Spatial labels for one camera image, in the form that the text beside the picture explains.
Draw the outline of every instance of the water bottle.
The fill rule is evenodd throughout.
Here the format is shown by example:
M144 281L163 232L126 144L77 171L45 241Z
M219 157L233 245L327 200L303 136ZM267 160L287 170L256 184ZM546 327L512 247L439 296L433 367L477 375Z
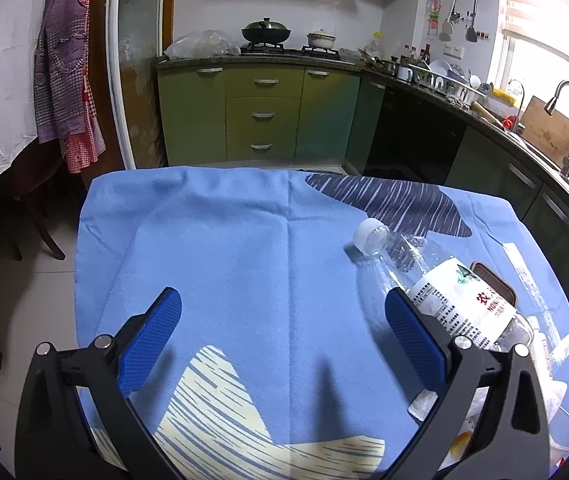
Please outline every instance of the water bottle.
M478 348L500 352L533 341L526 318L434 241L394 233L367 218L355 230L353 243L373 261L375 282L385 295L399 286L420 312L437 318L452 337L465 335Z

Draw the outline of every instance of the gas stove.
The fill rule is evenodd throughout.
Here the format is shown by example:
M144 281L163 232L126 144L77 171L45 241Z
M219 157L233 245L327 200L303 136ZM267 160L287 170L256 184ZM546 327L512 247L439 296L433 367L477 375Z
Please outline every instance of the gas stove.
M282 43L249 43L241 49L242 56L315 57L340 61L340 53L329 48L303 46L300 50L285 48Z

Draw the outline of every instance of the silver handle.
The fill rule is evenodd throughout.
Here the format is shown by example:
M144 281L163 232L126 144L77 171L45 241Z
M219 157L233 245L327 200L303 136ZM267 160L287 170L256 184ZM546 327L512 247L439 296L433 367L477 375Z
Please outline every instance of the silver handle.
M555 202L551 200L551 197L546 193L542 193L542 198L544 202L551 208L551 210L560 217L560 220L569 226L569 219L568 216L564 214L564 212L557 206Z
M514 174L517 178L522 180L523 183L525 183L531 189L535 189L535 183L528 176L522 173L522 171L518 170L514 165L509 164L509 170L511 171L512 174Z

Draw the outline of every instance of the blue gripper pad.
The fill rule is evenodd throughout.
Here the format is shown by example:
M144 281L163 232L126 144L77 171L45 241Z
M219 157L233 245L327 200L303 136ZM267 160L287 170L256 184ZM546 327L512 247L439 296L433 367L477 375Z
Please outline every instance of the blue gripper pad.
M447 389L445 357L408 300L396 289L391 290L385 302L385 312L391 330L407 353L424 387L442 396Z
M163 295L160 304L149 314L135 338L120 356L118 386L125 399L145 383L151 368L180 321L180 294L167 287Z

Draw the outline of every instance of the black dishwasher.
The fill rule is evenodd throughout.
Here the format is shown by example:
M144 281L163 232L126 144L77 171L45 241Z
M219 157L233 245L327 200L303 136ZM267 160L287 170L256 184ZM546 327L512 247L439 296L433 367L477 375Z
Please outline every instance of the black dishwasher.
M466 127L411 92L387 88L364 175L444 184Z

